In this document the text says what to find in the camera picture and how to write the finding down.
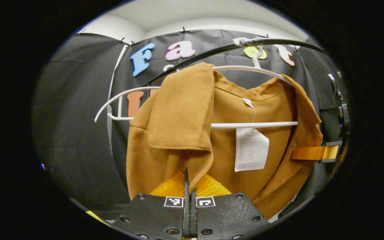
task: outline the white ceiling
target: white ceiling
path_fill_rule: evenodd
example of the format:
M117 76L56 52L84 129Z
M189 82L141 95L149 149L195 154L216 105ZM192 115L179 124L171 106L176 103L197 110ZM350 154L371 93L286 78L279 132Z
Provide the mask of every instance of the white ceiling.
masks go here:
M237 18L270 25L302 39L308 36L295 24L248 0L135 0L106 14L128 20L146 32L197 18Z

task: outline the white hanger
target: white hanger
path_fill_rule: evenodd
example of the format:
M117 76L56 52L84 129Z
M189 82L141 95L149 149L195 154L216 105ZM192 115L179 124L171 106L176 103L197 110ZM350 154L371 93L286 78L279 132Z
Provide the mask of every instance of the white hanger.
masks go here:
M245 71L253 71L258 73L265 73L271 76L274 76L276 78L279 78L288 84L291 85L291 83L285 79L283 76L273 73L271 71L262 69L260 67L260 64L257 60L259 56L263 54L262 48L259 46L259 52L254 54L252 56L254 67L247 67L247 66L221 66L221 67L213 67L213 71L219 71L219 70L245 70ZM122 106L122 96L125 94L129 94L134 91L141 91L141 90L149 90L149 89L158 89L160 87L141 87L141 88L133 88L127 91L124 91L113 98L111 98L108 102L106 102L97 113L96 117L94 118L94 122L97 122L99 119L100 114L102 111L113 101L116 99L119 99L118 102L118 117L113 116L111 113L108 113L108 117L115 121L125 121L125 120L133 120L133 117L121 117L121 106ZM274 123L212 123L211 128L212 129L238 129L238 128L265 128L265 127L279 127L279 126L294 126L297 125L297 121L295 122L274 122Z

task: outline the black rod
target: black rod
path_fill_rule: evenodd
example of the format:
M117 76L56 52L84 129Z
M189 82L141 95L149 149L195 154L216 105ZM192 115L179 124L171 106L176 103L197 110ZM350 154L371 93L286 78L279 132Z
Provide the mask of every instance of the black rod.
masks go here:
M248 41L242 41L242 42L240 42L239 45L235 45L235 43L231 43L231 44L217 47L217 48L209 50L207 52L198 54L198 55L196 55L190 59L187 59L187 60L175 65L174 67L167 69L167 71L160 73L159 75L155 76L154 78L149 80L147 83L145 83L143 85L143 87L150 86L151 83L157 81L160 78L163 78L163 77L169 75L170 73L175 72L177 69L185 67L186 65L189 65L189 64L194 63L196 61L199 61L201 59L207 58L209 56L213 56L213 55L218 54L218 53L238 49L241 47L250 47L250 46L256 46L256 45L271 45L271 44L296 45L296 46L301 46L301 47L308 47L310 49L314 49L314 50L317 50L317 51L322 52L324 54L327 54L320 47L317 47L313 44L303 42L303 41L297 41L297 40L291 40L291 39L280 39L280 38L255 38L255 39L250 39Z

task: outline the blue letter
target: blue letter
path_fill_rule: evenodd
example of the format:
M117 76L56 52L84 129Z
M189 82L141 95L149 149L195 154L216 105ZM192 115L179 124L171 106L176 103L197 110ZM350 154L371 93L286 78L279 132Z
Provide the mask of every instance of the blue letter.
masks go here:
M152 49L154 47L155 47L154 43L149 43L148 45L146 45L145 47L143 47L142 49L140 49L139 51L131 55L130 59L133 60L133 65L134 65L133 76L137 76L139 73L143 72L143 70L148 68L149 63L145 62L145 59L146 60L151 59L152 54L151 54L151 50L149 49Z

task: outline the brown coat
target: brown coat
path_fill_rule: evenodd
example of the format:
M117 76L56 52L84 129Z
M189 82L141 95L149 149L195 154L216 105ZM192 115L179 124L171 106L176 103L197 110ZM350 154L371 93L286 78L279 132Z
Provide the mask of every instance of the brown coat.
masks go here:
M245 89L204 62L168 75L131 122L127 184L130 198L148 194L188 168L189 191L209 174L232 193L243 192L266 218L288 204L308 178L314 161L291 160L293 149L320 146L320 118L303 88L273 78ZM210 129L211 123L297 121L297 126L257 128L269 138L264 169L235 172L236 129Z

